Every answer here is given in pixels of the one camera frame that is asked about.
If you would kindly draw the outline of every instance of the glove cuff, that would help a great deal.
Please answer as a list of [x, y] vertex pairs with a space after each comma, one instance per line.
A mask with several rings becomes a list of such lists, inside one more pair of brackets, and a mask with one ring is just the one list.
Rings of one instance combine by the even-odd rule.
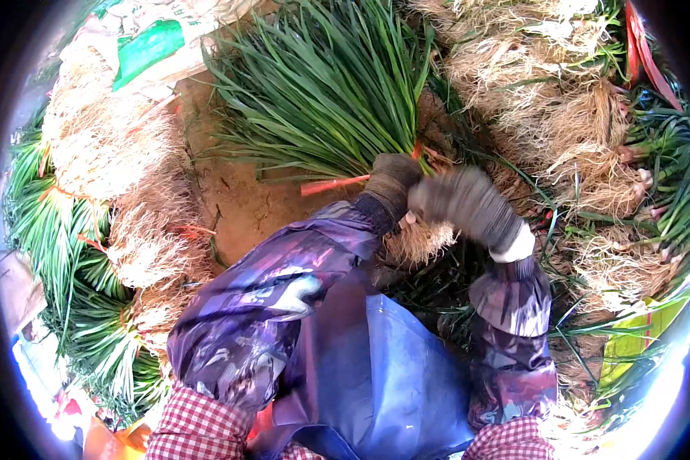
[[531, 255], [515, 262], [496, 263], [494, 271], [501, 281], [521, 281], [534, 273], [534, 257]]
[[396, 227], [394, 218], [385, 205], [374, 195], [363, 192], [353, 202], [353, 207], [363, 213], [373, 225], [373, 233], [384, 236]]
[[514, 261], [520, 261], [532, 255], [534, 252], [534, 234], [531, 232], [529, 224], [519, 219], [521, 221], [521, 227], [516, 232], [515, 238], [504, 238], [502, 240], [502, 245], [505, 249], [498, 252], [496, 247], [489, 247], [488, 253], [491, 258], [498, 263], [508, 263]]

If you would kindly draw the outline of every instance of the blue apron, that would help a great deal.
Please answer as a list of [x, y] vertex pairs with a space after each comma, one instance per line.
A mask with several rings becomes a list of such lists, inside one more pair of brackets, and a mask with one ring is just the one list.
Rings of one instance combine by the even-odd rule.
[[405, 308], [351, 271], [302, 320], [273, 403], [274, 426], [248, 457], [295, 440], [329, 460], [443, 458], [474, 437], [465, 369]]

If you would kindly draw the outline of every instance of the red checkered shirt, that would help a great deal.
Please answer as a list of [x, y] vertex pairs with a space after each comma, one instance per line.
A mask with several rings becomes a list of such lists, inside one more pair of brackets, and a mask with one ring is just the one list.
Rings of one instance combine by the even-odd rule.
[[[255, 414], [225, 406], [188, 388], [174, 392], [156, 431], [148, 439], [147, 460], [243, 458]], [[520, 417], [478, 432], [463, 460], [549, 460], [554, 448], [540, 433], [537, 417]], [[290, 442], [280, 460], [324, 460]]]

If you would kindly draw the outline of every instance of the dirt ground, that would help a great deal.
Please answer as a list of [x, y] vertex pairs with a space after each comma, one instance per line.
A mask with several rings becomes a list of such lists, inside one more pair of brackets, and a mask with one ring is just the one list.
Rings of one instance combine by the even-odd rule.
[[[300, 181], [259, 181], [255, 164], [225, 161], [224, 151], [212, 149], [219, 142], [213, 137], [215, 119], [209, 103], [213, 88], [207, 84], [211, 81], [208, 71], [179, 81], [176, 90], [181, 96], [176, 110], [190, 156], [196, 159], [214, 155], [195, 160], [193, 165], [205, 224], [212, 228], [219, 209], [215, 240], [222, 262], [232, 265], [281, 227], [305, 219], [327, 203], [354, 197], [358, 186], [302, 197]], [[263, 179], [304, 174], [297, 169], [273, 172], [264, 171]]]

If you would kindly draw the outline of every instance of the hand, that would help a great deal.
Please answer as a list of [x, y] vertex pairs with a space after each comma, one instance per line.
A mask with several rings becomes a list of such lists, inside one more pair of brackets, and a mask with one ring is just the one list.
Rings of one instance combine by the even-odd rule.
[[450, 222], [492, 254], [506, 253], [525, 225], [474, 166], [426, 177], [409, 191], [408, 206], [427, 222]]
[[391, 219], [393, 230], [406, 214], [408, 190], [422, 178], [419, 163], [404, 154], [382, 153], [373, 162], [363, 194], [376, 198]]

